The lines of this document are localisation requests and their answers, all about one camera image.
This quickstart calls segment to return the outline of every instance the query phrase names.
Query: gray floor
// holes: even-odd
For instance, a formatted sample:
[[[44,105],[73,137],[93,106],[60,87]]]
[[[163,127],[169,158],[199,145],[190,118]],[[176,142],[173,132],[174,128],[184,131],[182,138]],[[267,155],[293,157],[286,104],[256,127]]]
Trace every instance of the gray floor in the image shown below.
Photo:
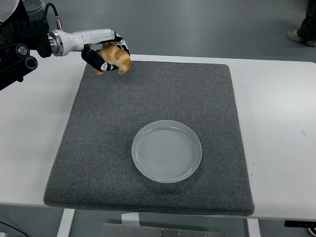
[[[64,31],[110,28],[124,37],[132,54],[243,58],[316,62],[316,48],[287,39],[300,27],[307,0],[51,0]],[[48,21],[55,29],[53,11]],[[31,237],[56,236],[62,210],[0,206],[7,221]],[[103,221],[118,223],[117,212],[78,211],[72,236],[98,236]],[[247,234],[241,219],[141,214],[141,224],[209,231],[236,226],[235,236]],[[306,229],[285,228],[283,221],[260,220],[262,237],[308,237]],[[8,230],[0,224],[0,231]],[[9,237],[22,236],[9,230]]]

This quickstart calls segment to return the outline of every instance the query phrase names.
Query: bread roll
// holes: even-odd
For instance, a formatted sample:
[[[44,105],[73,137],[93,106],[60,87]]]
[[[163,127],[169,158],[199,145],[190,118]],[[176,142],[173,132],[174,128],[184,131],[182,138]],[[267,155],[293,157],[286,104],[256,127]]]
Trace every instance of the bread roll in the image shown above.
[[[118,73],[126,73],[130,67],[130,57],[127,52],[120,49],[116,45],[109,43],[104,45],[102,49],[96,51],[103,59],[109,64],[116,65],[119,70]],[[93,68],[96,74],[102,74],[103,72]]]

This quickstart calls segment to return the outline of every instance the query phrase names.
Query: gray carpet pad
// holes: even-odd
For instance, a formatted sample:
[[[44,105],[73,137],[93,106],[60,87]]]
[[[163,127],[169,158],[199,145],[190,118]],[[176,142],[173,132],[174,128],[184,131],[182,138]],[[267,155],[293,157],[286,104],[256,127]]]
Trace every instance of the gray carpet pad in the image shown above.
[[[177,183],[148,179],[131,146],[156,120],[199,137],[202,160]],[[227,65],[132,62],[96,75],[87,65],[44,195],[50,206],[195,215],[254,211]]]

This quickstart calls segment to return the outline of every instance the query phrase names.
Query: metal plate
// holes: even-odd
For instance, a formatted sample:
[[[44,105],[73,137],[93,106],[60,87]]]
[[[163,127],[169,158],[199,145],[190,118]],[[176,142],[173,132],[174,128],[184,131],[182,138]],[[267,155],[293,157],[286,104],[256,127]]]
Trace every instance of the metal plate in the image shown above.
[[[100,237],[224,237],[223,233],[103,223]]]

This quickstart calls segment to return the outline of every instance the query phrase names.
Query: white plate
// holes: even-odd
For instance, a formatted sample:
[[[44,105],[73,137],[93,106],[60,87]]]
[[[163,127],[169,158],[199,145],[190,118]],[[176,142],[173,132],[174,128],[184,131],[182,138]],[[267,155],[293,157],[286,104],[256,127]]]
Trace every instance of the white plate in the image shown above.
[[[159,120],[143,127],[132,144],[132,157],[138,170],[161,183],[188,178],[199,166],[202,146],[186,125]]]

